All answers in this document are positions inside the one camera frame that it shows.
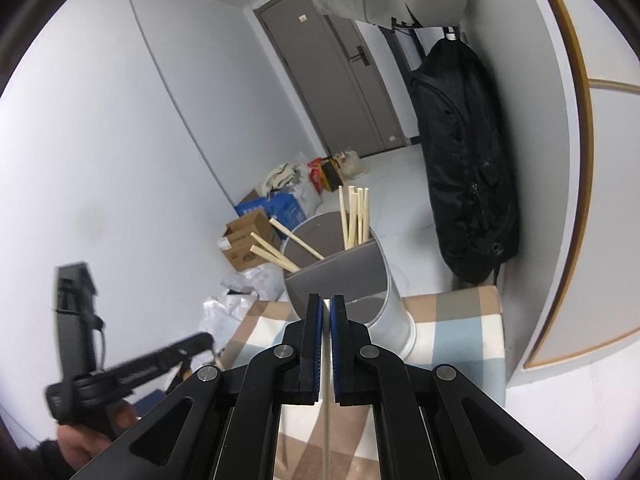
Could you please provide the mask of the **person left hand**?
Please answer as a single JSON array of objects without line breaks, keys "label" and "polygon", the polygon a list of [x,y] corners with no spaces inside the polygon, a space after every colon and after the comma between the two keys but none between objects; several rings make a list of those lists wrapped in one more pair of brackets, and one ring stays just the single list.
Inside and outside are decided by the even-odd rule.
[{"label": "person left hand", "polygon": [[[115,411],[115,425],[118,429],[127,430],[137,421],[137,412],[128,402],[119,405]],[[86,466],[113,442],[104,434],[82,425],[58,426],[56,436],[64,460],[74,471]]]}]

